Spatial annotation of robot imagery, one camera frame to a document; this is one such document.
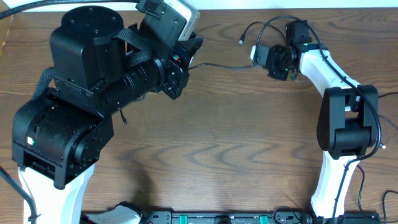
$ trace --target white wall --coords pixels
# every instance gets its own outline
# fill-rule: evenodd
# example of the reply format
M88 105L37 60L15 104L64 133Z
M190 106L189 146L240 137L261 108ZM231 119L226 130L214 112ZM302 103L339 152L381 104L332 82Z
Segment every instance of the white wall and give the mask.
M37 0L3 0L10 8ZM343 8L343 7L398 7L398 0L187 0L197 9L286 9L286 8ZM46 6L33 11L68 11L83 4ZM114 10L135 10L133 3L90 4Z

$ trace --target wood grain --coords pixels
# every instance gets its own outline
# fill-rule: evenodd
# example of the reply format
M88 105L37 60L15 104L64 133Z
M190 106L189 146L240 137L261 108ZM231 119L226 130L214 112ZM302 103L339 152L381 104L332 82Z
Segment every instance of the wood grain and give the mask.
M380 93L397 91L398 9L292 9L202 11L196 31L205 38L194 63L249 65L260 27L252 21L281 14L308 19L347 74ZM49 37L62 13L23 13L14 18L0 59L0 164L17 177L11 161L14 113L32 96L42 70L52 66ZM125 25L138 12L122 12ZM286 21L277 21L283 28ZM263 45L281 43L267 30ZM174 210L273 210L304 208L317 186L322 151L316 126L322 99L304 77L280 82L265 70L192 70L182 96L149 94L115 115L115 137L102 151L84 199L84 210L103 211L127 200L142 208ZM379 102L379 113L398 123L398 96ZM382 121L386 150L362 162L363 207L382 213L381 195L398 189L398 132ZM358 211L361 181L356 171L346 196ZM0 180L0 222L22 222L22 199ZM398 218L398 198L387 199L389 219Z

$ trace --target black cable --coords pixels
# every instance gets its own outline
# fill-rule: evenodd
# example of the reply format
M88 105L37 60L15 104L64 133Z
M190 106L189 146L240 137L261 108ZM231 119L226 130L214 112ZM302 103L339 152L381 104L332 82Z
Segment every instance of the black cable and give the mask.
M373 221L379 221L379 222L381 222L381 223L384 222L385 224L386 224L386 223L397 223L398 220L387 221L387 215L386 215L386 202L385 202L386 195L387 195L388 193L398 194L398 192L396 192L395 190L386 190L386 191L384 192L384 194L383 194L382 206L383 206L384 221L383 221L383 220L375 219L375 218L369 216L368 214L366 214L366 213L362 210L362 201L361 201L361 197L362 197L363 184L364 184L364 182L365 182L365 171L363 171L362 167L360 167L359 165L357 165L356 167L358 167L358 168L360 169L360 171L362 172L362 182L361 182L361 187L359 188L359 194L358 194L358 207L359 207L359 211L362 213L362 215L363 215L365 218L370 219L370 220L373 220Z
M311 33L314 35L314 37L316 38L316 40L317 40L317 42L318 42L319 51L320 51L320 54L321 54L321 56L322 56L322 59L323 59L323 60L326 62L326 64L336 73L336 75L339 76L339 78L341 78L341 80L342 80L343 82L345 82L347 85L349 85L349 86L350 86L350 87L363 99L364 103L366 103L366 104L369 106L369 108L371 109L371 113L372 113L373 118L374 118L374 120L375 120L375 122L376 122L377 139L376 139L376 144L375 144L375 146L374 146L374 149L373 149L369 154L367 154L367 155L365 155L365 156L361 156L361 157L358 157L358 158L353 159L353 160L351 160L351 161L348 161L347 164L345 165L345 169L344 169L344 172L343 172L343 178L341 179L340 186L339 186L339 189L338 189L338 191L337 191L337 197L336 197L336 199L335 199L335 206L334 206L334 209L333 209L333 215L332 215L332 217L331 217L330 220L329 220L330 223L333 223L333 221L335 220L335 215L336 215L336 209L337 209L338 199L339 199L339 197L340 197L341 190L342 190L342 188L343 188L344 180L345 180L345 177L346 177L346 175L347 175L347 172L348 172L348 169L349 169L349 165L351 165L353 162L357 162L357 161L362 161L362 160L365 160L365 159L369 159L370 157L372 157L373 155L375 155L375 153L377 153L377 151L379 150L379 146L380 146L380 143L381 143L381 136L382 136L381 124L380 124L380 121L379 121L379 118L378 118L378 114L377 114L376 110L374 109L374 107L373 107L372 103L370 102L370 100L367 98L367 96L365 96L365 95L363 94L363 92L362 92L361 90L359 90L356 86L354 86L352 83L350 83L350 82L346 79L346 77L343 77L342 74L341 74L341 73L328 61L327 57L326 57L325 54L323 53L323 50L322 50L322 42L320 41L320 39L319 39L317 33L316 33L306 22L304 22L303 20L299 19L298 17L289 16L289 15L283 15L283 16L274 17L274 18L270 19L268 22L266 22L266 23L264 24L264 26L262 27L261 32L260 32L260 34L259 34L259 37L258 37L258 39L257 39L256 49L255 49L255 51L254 51L254 61L257 62L257 50L258 50L258 48L259 48L260 40L261 40L262 34L264 33L264 30L266 29L266 27L267 27L272 21L277 20L277 19L294 19L294 20L299 21L299 22L301 22L302 24L304 24L305 26L308 27L308 29L311 31Z
M20 13L22 11L33 9L36 7L49 6L54 4L75 4L75 3L98 3L98 2L131 2L131 3L139 3L139 0L46 0L46 1L37 1L28 3L25 5L21 5L9 10L6 10L0 13L0 19L4 19L5 17Z
M239 44L240 44L240 45L243 44L244 39L246 38L246 32L247 32L247 31L249 30L249 28L250 28L251 26L253 26L254 24L264 24L264 22L256 21L256 22L250 23L250 24L246 27L246 30L244 30L243 34L241 35L241 38L239 39ZM276 31L280 34L280 36L282 36L282 38L283 38L283 40L284 40L284 42L285 42L285 45L287 46L287 40L286 40L286 37L285 37L284 33L283 33L282 31L280 31L280 29L274 27L273 25L269 25L269 27L271 27L271 28L273 28L274 30L276 30Z
M398 131L398 127L397 127L392 121L390 121L389 119L387 119L385 116L379 115L379 118L381 118L381 119L387 121L392 127L394 127L394 128Z
M279 209L281 209L281 208L287 208L287 209L289 209L289 210L293 213L294 217L298 220L298 222L297 222L297 223L294 223L294 224L299 224L299 223L301 223L301 218L299 218L299 217L296 215L296 213L294 213L293 209L291 209L291 208L288 207L288 206L281 206L281 207L278 207L277 209L274 210L274 212L272 212L272 219L273 219L276 223L279 223L279 222L276 220L276 218L275 218L276 212L277 212Z
M227 66L227 65L218 65L218 64L215 64L215 63L200 63L198 65L190 67L189 70L195 69L195 68L198 68L198 67L202 67L204 65L214 66L214 67L218 67L218 68L227 68L227 69L232 69L232 70L245 70L245 69L252 69L253 68L252 65L234 67L234 66Z
M398 94L398 92L391 92L391 93L386 93L386 94L380 95L379 99L382 97L385 97L385 96L393 95L393 94Z
M30 208L30 217L28 222L36 224L36 219L39 217L36 212L36 204L32 197L26 193L26 191L18 184L1 166L0 166L0 176L17 192L19 195L25 199Z

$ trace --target black strap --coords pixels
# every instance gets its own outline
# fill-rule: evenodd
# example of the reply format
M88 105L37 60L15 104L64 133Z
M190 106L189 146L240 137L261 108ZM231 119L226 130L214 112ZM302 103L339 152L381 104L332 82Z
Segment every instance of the black strap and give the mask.
M55 67L50 67L43 71L42 75L40 76L39 82L37 83L36 89L33 92L32 100L38 99L47 91L47 88L49 87L49 84L54 76Z
M115 38L126 41L129 45L139 50L138 52L127 55L126 59L128 67L138 65L139 63L146 62L152 58L152 48L136 31L132 29L123 29L115 36Z

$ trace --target green object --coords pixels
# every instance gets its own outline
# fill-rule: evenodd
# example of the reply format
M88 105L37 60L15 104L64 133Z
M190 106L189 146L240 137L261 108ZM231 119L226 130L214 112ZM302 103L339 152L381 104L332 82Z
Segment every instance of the green object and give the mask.
M188 215L180 215L180 224L188 224Z
M260 224L268 224L268 216L260 216Z

